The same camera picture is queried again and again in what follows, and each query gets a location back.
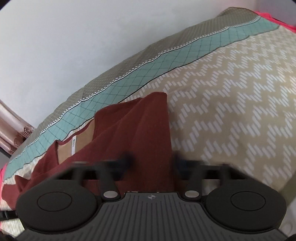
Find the pink patterned curtain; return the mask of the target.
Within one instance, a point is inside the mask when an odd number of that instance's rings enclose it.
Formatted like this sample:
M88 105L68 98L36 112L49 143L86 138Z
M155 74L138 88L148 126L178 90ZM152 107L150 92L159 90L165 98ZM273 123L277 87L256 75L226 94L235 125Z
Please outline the pink patterned curtain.
M12 155L33 133L35 128L0 102L1 148Z

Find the patterned beige teal bedspread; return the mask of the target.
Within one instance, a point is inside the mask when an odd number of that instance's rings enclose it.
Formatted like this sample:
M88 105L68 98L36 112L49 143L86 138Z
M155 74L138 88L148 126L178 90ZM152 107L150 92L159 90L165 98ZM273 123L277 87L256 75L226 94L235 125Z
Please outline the patterned beige teal bedspread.
M295 33L243 8L166 37L114 66L60 104L12 156L1 184L29 178L56 140L111 104L168 96L171 146L229 162L279 190L295 233Z

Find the maroon red t-shirt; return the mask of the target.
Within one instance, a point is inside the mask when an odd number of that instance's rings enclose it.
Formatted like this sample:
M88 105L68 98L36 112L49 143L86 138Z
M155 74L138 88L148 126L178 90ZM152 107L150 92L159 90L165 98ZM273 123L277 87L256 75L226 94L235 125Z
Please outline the maroon red t-shirt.
M131 153L134 161L116 182L128 191L172 192L175 188L167 95L154 92L144 98L99 110L93 120L65 141L55 141L36 164L29 178L15 176L4 185L2 199L15 208L17 198L74 162L94 164Z

